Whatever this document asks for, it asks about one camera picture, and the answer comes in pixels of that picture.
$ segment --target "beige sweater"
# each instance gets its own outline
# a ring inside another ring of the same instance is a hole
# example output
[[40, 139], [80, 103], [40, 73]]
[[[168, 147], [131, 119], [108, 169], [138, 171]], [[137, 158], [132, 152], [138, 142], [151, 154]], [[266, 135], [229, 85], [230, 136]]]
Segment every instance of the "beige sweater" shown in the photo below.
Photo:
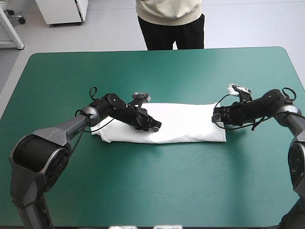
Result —
[[138, 16], [158, 25], [184, 25], [197, 20], [201, 0], [136, 0]]

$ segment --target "black pants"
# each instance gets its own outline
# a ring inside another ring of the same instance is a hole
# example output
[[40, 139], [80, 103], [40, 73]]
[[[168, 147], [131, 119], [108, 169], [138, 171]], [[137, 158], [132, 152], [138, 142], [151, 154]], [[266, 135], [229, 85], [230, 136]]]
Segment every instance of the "black pants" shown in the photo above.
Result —
[[178, 49], [204, 48], [203, 14], [191, 23], [177, 26], [157, 25], [138, 19], [148, 50], [171, 50], [174, 42]]

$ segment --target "gray floor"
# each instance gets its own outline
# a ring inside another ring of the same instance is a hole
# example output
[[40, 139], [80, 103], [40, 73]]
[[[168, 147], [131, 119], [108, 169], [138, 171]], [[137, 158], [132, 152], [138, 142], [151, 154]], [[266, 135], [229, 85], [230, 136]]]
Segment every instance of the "gray floor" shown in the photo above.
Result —
[[10, 72], [19, 55], [17, 49], [1, 49], [0, 50], [0, 92], [2, 91]]
[[[0, 117], [34, 53], [145, 50], [134, 6], [135, 0], [89, 0], [82, 26], [50, 28], [35, 0], [13, 1], [11, 8], [23, 12], [27, 20], [15, 26], [25, 49], [17, 58], [0, 50], [1, 85], [6, 81], [2, 91], [0, 87]], [[284, 47], [305, 85], [305, 0], [203, 0], [202, 8], [206, 48]]]

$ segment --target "white metal stand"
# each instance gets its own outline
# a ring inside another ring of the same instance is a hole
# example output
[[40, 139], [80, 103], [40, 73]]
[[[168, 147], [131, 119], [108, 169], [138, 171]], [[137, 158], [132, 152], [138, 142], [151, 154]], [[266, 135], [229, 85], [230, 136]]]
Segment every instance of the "white metal stand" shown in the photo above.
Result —
[[16, 33], [15, 29], [11, 25], [9, 19], [5, 15], [3, 9], [0, 7], [0, 24], [5, 29], [6, 33], [10, 37], [11, 41], [0, 41], [0, 48], [17, 48], [19, 50], [24, 48], [20, 37]]

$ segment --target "cable loop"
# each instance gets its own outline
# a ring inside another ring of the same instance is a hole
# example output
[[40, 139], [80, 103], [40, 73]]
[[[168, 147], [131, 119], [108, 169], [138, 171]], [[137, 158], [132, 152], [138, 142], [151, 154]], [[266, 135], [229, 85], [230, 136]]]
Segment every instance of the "cable loop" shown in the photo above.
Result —
[[89, 90], [89, 96], [90, 96], [90, 98], [91, 98], [93, 101], [95, 101], [94, 96], [96, 95], [96, 93], [97, 93], [97, 87], [92, 87], [92, 88], [90, 88], [90, 90]]
[[[289, 95], [288, 95], [284, 90], [289, 90], [289, 91], [291, 91], [292, 94], [294, 94], [295, 97], [294, 97], [293, 99], [291, 99], [291, 98], [289, 97]], [[294, 100], [296, 100], [296, 93], [295, 93], [294, 90], [292, 90], [291, 88], [289, 88], [289, 87], [284, 87], [284, 88], [282, 89], [282, 92], [283, 92], [283, 94], [285, 95], [286, 99], [287, 99], [289, 102], [293, 102]]]

